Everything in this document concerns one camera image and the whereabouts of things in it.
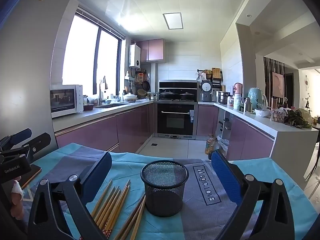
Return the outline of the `left hand with bandage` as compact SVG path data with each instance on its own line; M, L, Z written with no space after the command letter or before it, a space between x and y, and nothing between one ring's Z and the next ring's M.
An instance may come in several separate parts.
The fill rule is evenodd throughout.
M23 209L23 191L20 187L19 181L21 176L15 178L13 180L13 186L11 189L11 216L16 218L17 220L22 220L24 217L24 209Z

